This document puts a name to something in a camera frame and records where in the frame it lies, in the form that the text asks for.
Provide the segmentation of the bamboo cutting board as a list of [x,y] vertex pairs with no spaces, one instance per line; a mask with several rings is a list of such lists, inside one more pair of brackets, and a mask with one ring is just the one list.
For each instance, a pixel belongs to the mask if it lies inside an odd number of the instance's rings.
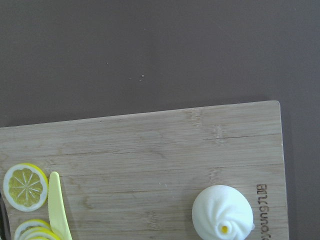
[[249,201],[251,240],[289,238],[278,101],[3,127],[0,173],[60,175],[75,240],[197,240],[196,196],[228,185]]

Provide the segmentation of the yellow plastic knife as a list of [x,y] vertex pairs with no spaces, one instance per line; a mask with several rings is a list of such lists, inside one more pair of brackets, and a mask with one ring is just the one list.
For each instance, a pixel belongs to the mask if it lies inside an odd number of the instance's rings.
[[61,240],[73,239],[65,211],[60,175],[56,171],[49,175],[48,216],[51,230]]

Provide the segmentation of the single lemon slice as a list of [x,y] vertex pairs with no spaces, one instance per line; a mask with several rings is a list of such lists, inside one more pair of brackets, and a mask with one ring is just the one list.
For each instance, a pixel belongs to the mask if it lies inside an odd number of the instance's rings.
[[42,207],[47,200],[48,190],[48,178],[34,164],[16,164],[4,175],[4,196],[9,204],[19,211],[33,212]]

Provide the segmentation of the stacked lemon slices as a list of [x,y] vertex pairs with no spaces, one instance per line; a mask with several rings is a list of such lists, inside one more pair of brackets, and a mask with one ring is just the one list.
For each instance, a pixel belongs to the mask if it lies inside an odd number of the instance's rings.
[[41,219],[30,219],[21,223],[14,233],[14,240],[31,240],[33,238],[45,238],[46,240],[60,240],[50,225]]

